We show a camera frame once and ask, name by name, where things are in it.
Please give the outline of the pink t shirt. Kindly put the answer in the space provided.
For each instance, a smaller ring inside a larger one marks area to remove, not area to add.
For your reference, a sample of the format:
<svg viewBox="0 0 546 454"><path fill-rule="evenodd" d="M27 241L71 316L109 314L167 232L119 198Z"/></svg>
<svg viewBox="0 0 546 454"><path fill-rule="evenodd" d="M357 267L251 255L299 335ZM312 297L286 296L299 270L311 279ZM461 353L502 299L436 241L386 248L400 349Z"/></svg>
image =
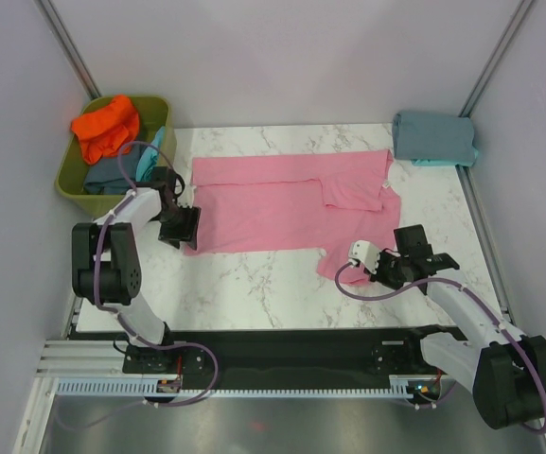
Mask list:
<svg viewBox="0 0 546 454"><path fill-rule="evenodd" d="M196 158L196 249L185 255L319 249L319 275L360 286L341 271L351 245L395 246L401 199L389 182L388 149L327 154Z"/></svg>

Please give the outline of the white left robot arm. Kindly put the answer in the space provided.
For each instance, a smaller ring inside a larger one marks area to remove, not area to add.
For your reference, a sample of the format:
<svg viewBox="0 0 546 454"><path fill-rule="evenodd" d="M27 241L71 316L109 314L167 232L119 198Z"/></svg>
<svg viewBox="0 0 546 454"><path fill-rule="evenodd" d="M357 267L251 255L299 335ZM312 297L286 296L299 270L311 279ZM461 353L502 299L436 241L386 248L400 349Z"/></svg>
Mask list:
<svg viewBox="0 0 546 454"><path fill-rule="evenodd" d="M196 250L201 209L178 204L184 190L180 175L158 166L151 182L140 183L107 214L72 230L72 288L78 297L113 316L125 332L126 374L182 371L182 354L172 344L167 323L154 314L141 292L135 237L155 220L160 224L159 241Z"/></svg>

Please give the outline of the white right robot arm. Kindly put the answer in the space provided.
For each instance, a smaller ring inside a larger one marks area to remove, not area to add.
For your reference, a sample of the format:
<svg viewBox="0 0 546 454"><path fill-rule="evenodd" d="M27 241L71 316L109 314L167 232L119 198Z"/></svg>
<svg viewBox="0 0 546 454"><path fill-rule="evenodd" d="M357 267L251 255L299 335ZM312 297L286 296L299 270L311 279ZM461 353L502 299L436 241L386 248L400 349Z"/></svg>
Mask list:
<svg viewBox="0 0 546 454"><path fill-rule="evenodd" d="M436 328L403 348L414 372L434 366L470 391L484 422L499 429L538 420L546 434L546 339L528 336L507 321L468 285L448 253L435 253L422 226L395 231L396 250L381 250L364 240L350 248L371 281L390 296L418 289L440 306L464 335L455 339Z"/></svg>

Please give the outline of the teal t shirt in bin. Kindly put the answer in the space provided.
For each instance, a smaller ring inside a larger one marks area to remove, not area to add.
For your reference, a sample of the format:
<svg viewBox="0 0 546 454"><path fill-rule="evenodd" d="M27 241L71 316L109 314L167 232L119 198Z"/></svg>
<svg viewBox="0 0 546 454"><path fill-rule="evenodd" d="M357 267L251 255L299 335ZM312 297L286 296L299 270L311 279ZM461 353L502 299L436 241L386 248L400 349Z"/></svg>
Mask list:
<svg viewBox="0 0 546 454"><path fill-rule="evenodd" d="M158 149L164 141L166 127L162 126L154 135L149 146L144 146L141 157L135 170L135 180L138 183L145 183L151 180L152 171L155 169L159 159Z"/></svg>

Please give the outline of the dark blue t shirt in bin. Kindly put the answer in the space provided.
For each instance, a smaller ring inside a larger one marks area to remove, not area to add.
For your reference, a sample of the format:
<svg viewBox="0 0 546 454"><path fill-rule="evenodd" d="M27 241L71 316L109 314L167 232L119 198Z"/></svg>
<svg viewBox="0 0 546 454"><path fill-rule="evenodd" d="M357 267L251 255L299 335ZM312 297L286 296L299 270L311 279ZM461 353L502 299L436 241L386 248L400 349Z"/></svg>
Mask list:
<svg viewBox="0 0 546 454"><path fill-rule="evenodd" d="M127 148L120 159L103 157L90 166L83 181L83 189L90 195L123 195L131 185L137 183L137 167L144 151L144 145L134 144Z"/></svg>

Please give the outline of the olive green plastic bin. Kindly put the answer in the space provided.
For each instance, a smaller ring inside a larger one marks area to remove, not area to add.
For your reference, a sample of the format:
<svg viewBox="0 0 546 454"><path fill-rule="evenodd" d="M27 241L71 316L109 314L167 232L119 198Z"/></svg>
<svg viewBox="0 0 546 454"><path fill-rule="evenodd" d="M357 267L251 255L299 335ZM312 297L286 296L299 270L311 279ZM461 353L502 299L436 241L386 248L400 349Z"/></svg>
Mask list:
<svg viewBox="0 0 546 454"><path fill-rule="evenodd" d="M90 102L82 111L81 114L93 112L106 106L113 96L101 97ZM177 140L172 124L172 110L168 102L159 96L128 96L132 104L139 112L140 116L140 132L138 136L131 142L123 145L116 155L117 159L127 148L134 144L142 144L149 146L155 133L162 127L166 127L163 145L159 152L158 166L171 165L174 160L174 155L177 146ZM59 193L77 204L84 212L92 218L99 218L107 214L112 208L121 202L123 195L90 195L83 189L83 181L89 169L81 156L79 141L76 135L71 131L71 139L65 155L62 159L62 164L59 169L55 185ZM152 171L151 180L154 181L155 171Z"/></svg>

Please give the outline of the orange t shirt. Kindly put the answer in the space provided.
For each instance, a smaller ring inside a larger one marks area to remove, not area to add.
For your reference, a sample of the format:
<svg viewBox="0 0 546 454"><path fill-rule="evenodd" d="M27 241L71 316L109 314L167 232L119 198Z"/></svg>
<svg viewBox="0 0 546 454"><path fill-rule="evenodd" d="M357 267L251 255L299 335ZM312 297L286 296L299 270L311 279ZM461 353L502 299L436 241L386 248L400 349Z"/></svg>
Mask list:
<svg viewBox="0 0 546 454"><path fill-rule="evenodd" d="M79 141L83 161L95 165L112 158L140 132L140 116L132 101L117 95L104 107L84 113L71 121L71 131Z"/></svg>

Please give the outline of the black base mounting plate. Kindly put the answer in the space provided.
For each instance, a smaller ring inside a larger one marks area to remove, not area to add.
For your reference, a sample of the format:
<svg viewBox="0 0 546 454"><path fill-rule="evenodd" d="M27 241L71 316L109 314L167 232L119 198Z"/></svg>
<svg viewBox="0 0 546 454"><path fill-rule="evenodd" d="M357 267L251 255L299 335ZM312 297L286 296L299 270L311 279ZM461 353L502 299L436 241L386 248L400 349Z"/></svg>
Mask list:
<svg viewBox="0 0 546 454"><path fill-rule="evenodd" d="M183 379L225 385L371 385L388 375L435 375L420 352L440 325L390 328L178 331Z"/></svg>

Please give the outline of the folded grey blue t shirt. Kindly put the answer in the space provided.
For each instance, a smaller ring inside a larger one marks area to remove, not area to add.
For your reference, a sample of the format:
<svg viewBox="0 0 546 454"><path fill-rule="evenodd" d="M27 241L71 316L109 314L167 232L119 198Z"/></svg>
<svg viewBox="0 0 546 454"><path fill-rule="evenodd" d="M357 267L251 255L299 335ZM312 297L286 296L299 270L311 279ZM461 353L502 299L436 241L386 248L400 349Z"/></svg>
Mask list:
<svg viewBox="0 0 546 454"><path fill-rule="evenodd" d="M399 111L392 122L395 158L464 161L474 148L475 129L467 117Z"/></svg>

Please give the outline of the aluminium frame rail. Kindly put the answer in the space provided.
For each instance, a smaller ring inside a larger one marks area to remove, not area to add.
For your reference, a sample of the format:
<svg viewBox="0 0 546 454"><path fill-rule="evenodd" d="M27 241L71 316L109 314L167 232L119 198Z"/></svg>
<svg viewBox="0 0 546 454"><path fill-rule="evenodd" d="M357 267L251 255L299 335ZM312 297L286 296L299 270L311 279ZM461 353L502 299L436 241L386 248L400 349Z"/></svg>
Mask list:
<svg viewBox="0 0 546 454"><path fill-rule="evenodd" d="M546 340L541 336L502 338L482 345L439 326L340 331L187 331L163 344L140 340L50 340L38 362L51 375L208 376L215 368L295 375L300 370L374 375L428 375L442 370L518 375L531 361L546 378Z"/></svg>

